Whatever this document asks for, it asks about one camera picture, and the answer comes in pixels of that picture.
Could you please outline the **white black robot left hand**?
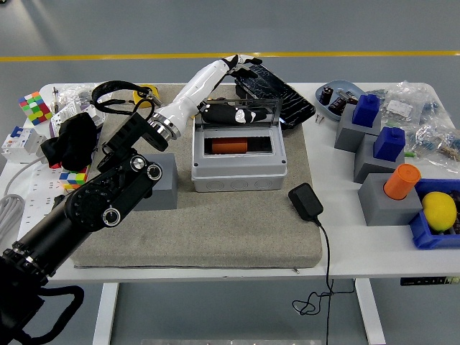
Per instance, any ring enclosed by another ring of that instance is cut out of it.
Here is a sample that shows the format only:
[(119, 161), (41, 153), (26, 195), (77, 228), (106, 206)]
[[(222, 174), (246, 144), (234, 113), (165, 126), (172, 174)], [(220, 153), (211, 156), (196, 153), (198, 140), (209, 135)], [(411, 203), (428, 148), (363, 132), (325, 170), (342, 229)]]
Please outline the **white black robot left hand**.
[(186, 128), (188, 119), (198, 112), (198, 105), (220, 84), (225, 76), (243, 70), (250, 72), (247, 64), (260, 65), (262, 60), (251, 55), (231, 55), (216, 60), (199, 70), (171, 103), (160, 107), (153, 116), (166, 126), (172, 124), (179, 137)]

